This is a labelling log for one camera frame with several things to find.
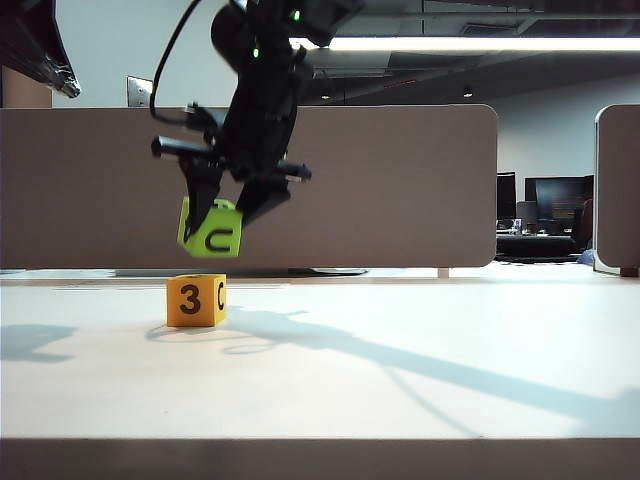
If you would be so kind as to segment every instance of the yellow cube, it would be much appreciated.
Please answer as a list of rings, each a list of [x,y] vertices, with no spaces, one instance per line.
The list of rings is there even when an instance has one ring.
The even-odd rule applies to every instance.
[[[179,275],[167,280],[168,327],[215,327],[225,318],[226,275]]]

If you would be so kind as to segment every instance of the black cable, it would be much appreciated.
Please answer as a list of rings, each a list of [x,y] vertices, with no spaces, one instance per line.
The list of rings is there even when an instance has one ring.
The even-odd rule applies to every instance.
[[[167,63],[167,59],[171,54],[171,50],[173,49],[176,40],[178,40],[178,37],[180,36],[184,25],[187,23],[187,20],[189,20],[191,13],[198,6],[200,1],[201,0],[193,0],[187,7],[185,12],[182,14],[182,18],[178,22],[176,29],[173,31],[173,35],[171,35],[171,39],[169,40],[169,43],[167,44],[167,47],[162,54],[162,58],[160,59],[160,63],[158,64],[158,68],[156,69],[156,74],[153,77],[153,90],[151,90],[151,98],[149,98],[149,110],[151,111],[151,116],[156,120],[160,120],[161,122],[169,123],[171,125],[182,125],[185,122],[183,120],[178,120],[175,118],[164,117],[156,112],[156,93],[158,91],[158,84],[160,83],[160,76],[162,75],[162,70],[164,70],[164,65],[165,63]]]

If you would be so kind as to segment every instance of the computer monitor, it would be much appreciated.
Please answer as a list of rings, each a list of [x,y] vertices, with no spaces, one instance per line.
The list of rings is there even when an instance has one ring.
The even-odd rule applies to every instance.
[[[582,208],[587,198],[585,184],[584,177],[536,179],[538,221],[554,222],[562,228],[571,228],[576,210]]]
[[[516,218],[516,174],[498,173],[497,182],[497,219]]]

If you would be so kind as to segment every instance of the gray partition panel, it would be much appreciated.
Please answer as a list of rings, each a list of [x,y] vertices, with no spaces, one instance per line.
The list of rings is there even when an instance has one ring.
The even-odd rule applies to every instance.
[[[609,267],[640,267],[640,105],[613,105],[597,120],[595,246]]]
[[[495,255],[497,118],[482,105],[307,107],[289,161],[311,183],[235,259],[176,243],[186,188],[140,109],[2,111],[3,268],[482,266]],[[221,196],[237,199],[225,180]]]

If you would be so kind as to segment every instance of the ceiling light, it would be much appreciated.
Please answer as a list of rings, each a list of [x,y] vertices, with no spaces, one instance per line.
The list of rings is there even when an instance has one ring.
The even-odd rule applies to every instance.
[[[294,48],[319,48],[304,38],[290,40]],[[640,38],[336,37],[327,48],[351,52],[640,52]]]

